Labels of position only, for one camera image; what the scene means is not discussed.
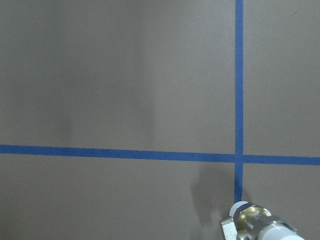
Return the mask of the brass PPR valve with handle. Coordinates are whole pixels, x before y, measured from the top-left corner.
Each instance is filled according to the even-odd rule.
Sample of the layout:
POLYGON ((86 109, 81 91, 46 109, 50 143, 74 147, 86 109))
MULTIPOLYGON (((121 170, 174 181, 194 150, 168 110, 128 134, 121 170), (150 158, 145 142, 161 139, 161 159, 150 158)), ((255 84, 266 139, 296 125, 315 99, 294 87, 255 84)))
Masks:
POLYGON ((297 229, 267 208, 247 201, 232 205, 220 221, 225 240, 301 240, 297 229))

